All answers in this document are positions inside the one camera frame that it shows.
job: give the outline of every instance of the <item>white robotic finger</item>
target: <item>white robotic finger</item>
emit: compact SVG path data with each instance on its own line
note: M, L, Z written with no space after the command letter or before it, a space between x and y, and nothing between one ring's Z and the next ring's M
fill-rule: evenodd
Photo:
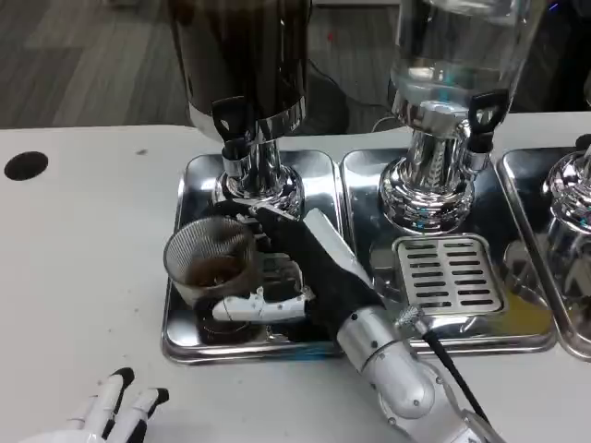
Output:
M89 416L96 399L96 395L86 399L80 405L80 407L66 420L66 429L82 429L86 423L86 417Z
M168 389L146 389L139 394L131 408L117 417L107 443L140 443L146 435L148 419L159 404L168 401Z
M310 290L305 290L298 297L282 302L267 303L264 290L259 287L248 299L226 297L212 310L213 318L218 321L248 321L252 323L276 323L304 319L306 302L313 298Z
M106 437L115 424L114 417L121 406L123 394L134 378L130 367L121 368L109 376L101 385L101 391L96 396L82 429Z

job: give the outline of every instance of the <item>clear plastic container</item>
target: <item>clear plastic container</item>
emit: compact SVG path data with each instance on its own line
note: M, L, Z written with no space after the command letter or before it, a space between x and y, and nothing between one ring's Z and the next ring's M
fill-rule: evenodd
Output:
M394 111L414 129L448 137L474 95L513 97L545 0L402 0Z

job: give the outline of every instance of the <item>metal tray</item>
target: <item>metal tray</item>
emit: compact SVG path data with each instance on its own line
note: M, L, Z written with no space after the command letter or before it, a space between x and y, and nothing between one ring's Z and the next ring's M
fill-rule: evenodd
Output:
M347 240L362 266L373 277L388 307L394 311L408 303L392 252L396 240L407 236L388 222L380 209L379 181L386 165L402 158L406 150L358 150L347 155L341 165L347 213ZM492 312L479 309L463 314L445 310L429 311L432 326L450 353L531 353L545 351L556 342L552 315L540 293L530 290L520 272L530 262L520 241L501 184L489 167L475 182L472 212L453 235L483 239L489 267L500 288L500 304ZM411 345L428 353L421 340Z
M525 280L537 274L551 307L562 346L591 361L591 237L574 233L550 213L551 198L542 185L558 160L575 148L515 150L497 164L513 215L532 257L535 271L524 269Z
M333 226L344 230L343 188L338 167L317 150L283 151L282 162L293 167L304 185L304 214L318 208ZM192 160L179 186L175 229L196 220L211 203L216 180L223 172L221 155L204 155ZM323 329L307 322L263 326L245 331L247 338L232 340L204 337L196 312L181 299L168 282L164 309L162 349L164 355L181 364L227 362L248 358L309 359L335 355L340 351Z

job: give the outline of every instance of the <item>drip tray grate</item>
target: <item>drip tray grate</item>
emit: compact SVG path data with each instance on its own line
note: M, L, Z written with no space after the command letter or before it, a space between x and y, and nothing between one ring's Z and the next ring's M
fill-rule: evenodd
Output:
M401 237L392 251L408 303L420 306L425 314L486 314L503 309L484 238Z

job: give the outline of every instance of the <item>black tap handle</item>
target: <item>black tap handle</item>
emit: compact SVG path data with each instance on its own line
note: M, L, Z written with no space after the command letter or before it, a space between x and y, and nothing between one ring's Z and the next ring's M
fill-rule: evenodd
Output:
M588 150L591 146L591 134L580 136L574 143L576 150Z
M509 112L510 104L508 90L493 90L472 97L468 109L468 123L472 134L478 136L494 131L503 117ZM478 120L478 113L491 108L494 108L492 116L486 123L481 123Z
M223 141L252 137L254 112L246 97L228 97L211 104L211 117Z

